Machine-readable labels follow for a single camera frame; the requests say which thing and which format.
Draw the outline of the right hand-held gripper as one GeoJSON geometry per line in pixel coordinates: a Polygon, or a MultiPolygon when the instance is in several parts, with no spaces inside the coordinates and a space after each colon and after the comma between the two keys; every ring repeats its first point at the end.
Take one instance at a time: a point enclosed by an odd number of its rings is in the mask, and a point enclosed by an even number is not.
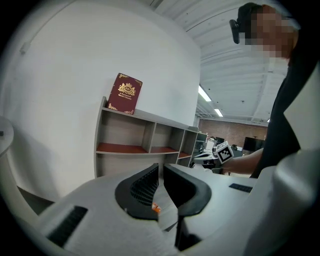
{"type": "Polygon", "coordinates": [[[221,164],[226,163],[234,157],[233,150],[228,141],[224,141],[223,143],[214,146],[212,152],[217,156],[221,164]]]}

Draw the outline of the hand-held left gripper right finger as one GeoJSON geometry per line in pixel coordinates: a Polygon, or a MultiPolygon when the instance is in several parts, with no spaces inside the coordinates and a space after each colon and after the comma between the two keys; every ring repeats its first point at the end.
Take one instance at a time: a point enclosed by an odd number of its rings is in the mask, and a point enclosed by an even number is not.
{"type": "Polygon", "coordinates": [[[201,213],[211,199],[212,190],[204,181],[170,164],[163,166],[163,180],[166,191],[177,207],[174,245],[182,252],[201,241],[197,235],[189,232],[185,218],[201,213]]]}

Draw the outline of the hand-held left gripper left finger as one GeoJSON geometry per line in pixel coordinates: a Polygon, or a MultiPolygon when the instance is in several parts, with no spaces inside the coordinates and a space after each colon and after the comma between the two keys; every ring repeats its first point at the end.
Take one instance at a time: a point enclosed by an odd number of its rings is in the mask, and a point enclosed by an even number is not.
{"type": "Polygon", "coordinates": [[[122,180],[115,189],[115,200],[131,217],[157,221],[158,213],[152,209],[154,195],[159,186],[159,165],[150,167],[122,180]]]}

